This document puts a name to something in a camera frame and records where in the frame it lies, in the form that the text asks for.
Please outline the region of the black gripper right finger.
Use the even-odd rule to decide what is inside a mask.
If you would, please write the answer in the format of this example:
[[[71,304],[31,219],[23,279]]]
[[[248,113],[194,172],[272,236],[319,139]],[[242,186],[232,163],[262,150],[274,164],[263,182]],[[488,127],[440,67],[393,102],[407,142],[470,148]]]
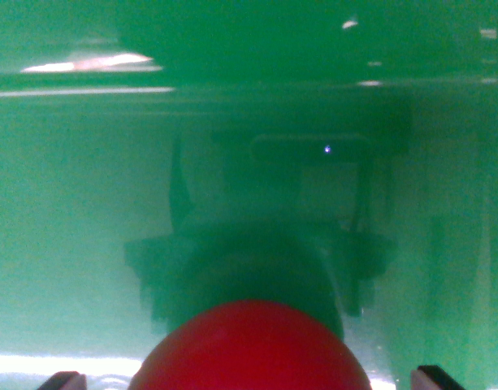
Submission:
[[[411,390],[465,390],[451,375],[437,365],[423,365],[410,373]]]

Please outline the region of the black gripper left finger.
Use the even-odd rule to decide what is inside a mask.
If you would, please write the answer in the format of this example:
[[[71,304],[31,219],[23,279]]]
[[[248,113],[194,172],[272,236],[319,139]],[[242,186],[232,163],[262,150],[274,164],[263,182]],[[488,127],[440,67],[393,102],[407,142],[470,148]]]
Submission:
[[[50,376],[37,390],[87,390],[86,375],[77,371],[59,371]]]

